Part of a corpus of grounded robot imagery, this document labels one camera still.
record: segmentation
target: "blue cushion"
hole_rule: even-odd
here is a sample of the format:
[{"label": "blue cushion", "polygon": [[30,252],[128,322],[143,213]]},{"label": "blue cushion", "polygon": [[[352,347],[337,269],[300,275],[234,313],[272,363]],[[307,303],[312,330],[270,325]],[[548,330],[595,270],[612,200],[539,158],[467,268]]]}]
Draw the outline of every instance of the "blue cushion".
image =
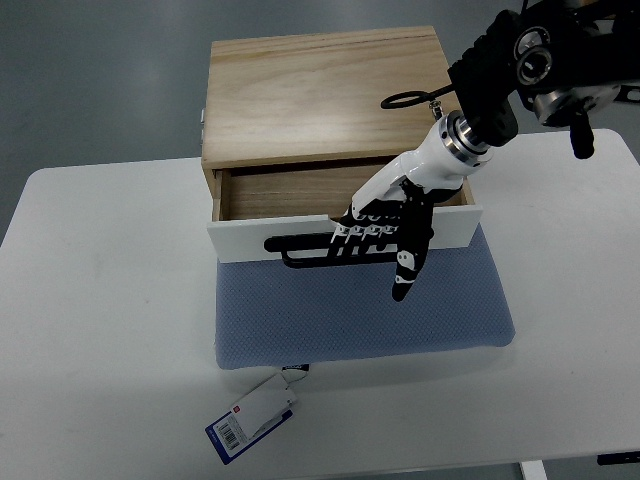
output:
[{"label": "blue cushion", "polygon": [[515,334],[480,226],[467,248],[432,250],[401,303],[395,264],[294,270],[218,264],[216,357],[223,369],[285,366],[479,345]]}]

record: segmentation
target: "concrete floor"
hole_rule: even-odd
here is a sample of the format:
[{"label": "concrete floor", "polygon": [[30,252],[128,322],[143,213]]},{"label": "concrete floor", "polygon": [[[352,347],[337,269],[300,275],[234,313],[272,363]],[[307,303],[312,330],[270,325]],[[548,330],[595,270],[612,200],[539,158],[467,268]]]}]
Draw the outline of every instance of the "concrete floor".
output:
[{"label": "concrete floor", "polygon": [[[519,10],[520,2],[3,0],[0,241],[27,178],[38,169],[199,156],[214,40],[434,25],[452,63],[504,8]],[[543,131],[515,96],[512,105],[521,132]],[[640,158],[639,115],[637,107],[614,105],[592,125],[619,132]],[[640,479],[634,465],[598,467],[595,458],[546,467],[551,480]],[[380,478],[521,476],[517,465],[500,465]]]}]

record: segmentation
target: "white table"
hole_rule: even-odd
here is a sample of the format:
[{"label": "white table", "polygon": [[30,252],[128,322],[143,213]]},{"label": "white table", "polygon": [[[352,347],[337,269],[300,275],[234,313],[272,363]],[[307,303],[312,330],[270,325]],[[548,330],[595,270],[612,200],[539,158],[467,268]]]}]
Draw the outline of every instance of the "white table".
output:
[{"label": "white table", "polygon": [[640,449],[640,168],[610,131],[582,162],[566,134],[540,135],[472,179],[513,343],[314,365],[294,418],[226,467],[204,428],[273,369],[215,364],[199,160],[37,172],[0,249],[0,478],[292,478]]}]

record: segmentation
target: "wooden lid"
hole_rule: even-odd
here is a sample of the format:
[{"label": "wooden lid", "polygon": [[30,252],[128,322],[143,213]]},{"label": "wooden lid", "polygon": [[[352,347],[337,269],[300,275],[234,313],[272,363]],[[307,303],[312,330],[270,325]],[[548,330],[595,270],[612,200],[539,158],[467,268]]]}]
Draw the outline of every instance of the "wooden lid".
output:
[{"label": "wooden lid", "polygon": [[[382,110],[408,90],[450,83],[432,27],[214,42],[206,168],[397,155],[434,120],[426,104]],[[454,94],[445,111],[459,108]]]}]

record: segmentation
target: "wooden box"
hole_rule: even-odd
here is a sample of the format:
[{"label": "wooden box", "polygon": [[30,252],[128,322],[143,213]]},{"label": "wooden box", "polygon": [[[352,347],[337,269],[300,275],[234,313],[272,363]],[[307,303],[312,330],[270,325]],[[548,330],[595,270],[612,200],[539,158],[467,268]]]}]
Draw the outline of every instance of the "wooden box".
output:
[{"label": "wooden box", "polygon": [[[447,68],[432,27],[213,43],[202,168],[220,261],[275,258],[263,249],[272,235],[332,231],[351,196],[434,124],[426,104],[380,102],[447,85]],[[441,100],[459,108],[453,93]],[[467,245],[478,222],[468,186],[449,205],[434,214],[433,248]]]}]

